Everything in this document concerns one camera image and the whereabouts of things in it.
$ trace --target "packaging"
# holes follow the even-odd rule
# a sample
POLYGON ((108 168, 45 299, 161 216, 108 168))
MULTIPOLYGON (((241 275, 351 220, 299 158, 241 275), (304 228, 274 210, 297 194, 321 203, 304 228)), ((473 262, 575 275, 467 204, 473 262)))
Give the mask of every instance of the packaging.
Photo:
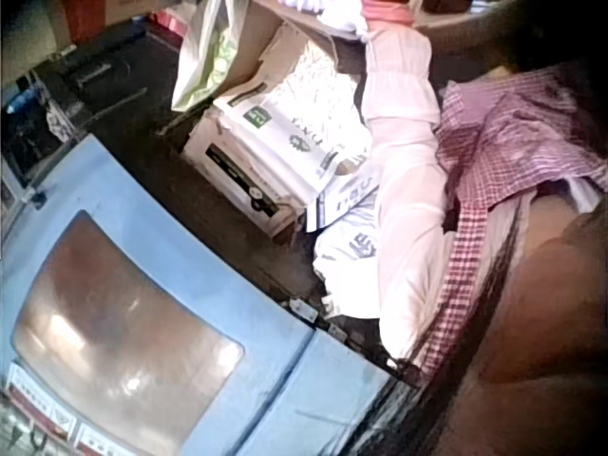
POLYGON ((380 317, 376 195, 368 195, 316 240, 313 267, 328 292, 322 299, 326 317, 380 317))
POLYGON ((315 202, 306 208, 306 231, 324 228, 344 216, 380 184, 380 168, 364 161, 347 175, 333 176, 315 202))
POLYGON ((258 160, 295 182, 300 202, 308 205, 340 162, 368 154, 371 136, 352 101, 356 82, 337 74, 333 60, 289 25, 281 26, 260 59, 256 76, 214 105, 258 160))
POLYGON ((221 111, 213 107, 205 112, 190 134, 183 156, 273 238, 294 223, 304 208, 289 187, 222 125, 221 117, 221 111))

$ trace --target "plaid fabric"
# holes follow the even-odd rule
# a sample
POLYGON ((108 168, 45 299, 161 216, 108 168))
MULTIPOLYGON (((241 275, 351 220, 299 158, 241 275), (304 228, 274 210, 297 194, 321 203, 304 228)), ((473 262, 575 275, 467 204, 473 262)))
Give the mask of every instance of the plaid fabric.
POLYGON ((439 312, 422 351, 424 374, 441 365, 470 315, 492 206, 565 177, 588 177, 608 191, 608 168, 593 153, 588 119, 561 83, 561 67, 448 88, 438 158, 461 213, 439 312))

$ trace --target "white plastic bag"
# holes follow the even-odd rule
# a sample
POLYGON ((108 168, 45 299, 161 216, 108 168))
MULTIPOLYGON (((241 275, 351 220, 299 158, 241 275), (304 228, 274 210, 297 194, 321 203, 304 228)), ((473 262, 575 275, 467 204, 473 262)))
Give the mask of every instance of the white plastic bag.
POLYGON ((377 228, 372 193, 319 235, 314 271, 325 281, 327 317, 379 318, 377 228))

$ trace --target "plastic bag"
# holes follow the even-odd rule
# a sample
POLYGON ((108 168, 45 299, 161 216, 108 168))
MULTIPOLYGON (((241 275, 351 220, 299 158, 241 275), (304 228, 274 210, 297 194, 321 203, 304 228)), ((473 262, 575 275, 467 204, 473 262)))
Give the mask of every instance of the plastic bag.
POLYGON ((171 108, 186 111, 207 99, 235 61, 249 0, 204 0, 192 15, 180 50, 171 108))
POLYGON ((372 193, 319 235, 314 271, 325 281, 326 317, 379 318, 377 228, 372 193))

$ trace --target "pink fabric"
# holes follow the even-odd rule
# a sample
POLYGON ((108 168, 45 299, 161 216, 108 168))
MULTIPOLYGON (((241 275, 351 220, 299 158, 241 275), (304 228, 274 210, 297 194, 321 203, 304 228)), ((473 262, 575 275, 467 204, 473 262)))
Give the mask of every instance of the pink fabric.
POLYGON ((382 1, 382 0, 362 0, 361 15, 368 21, 391 22, 410 26, 414 22, 414 16, 407 5, 382 1))
POLYGON ((438 159, 459 173, 454 185, 461 214, 435 326, 423 349, 425 374, 441 365, 472 311, 489 208, 565 177, 586 176, 608 191, 608 167, 592 153, 590 125, 581 119, 560 83, 559 67, 448 89, 438 159))

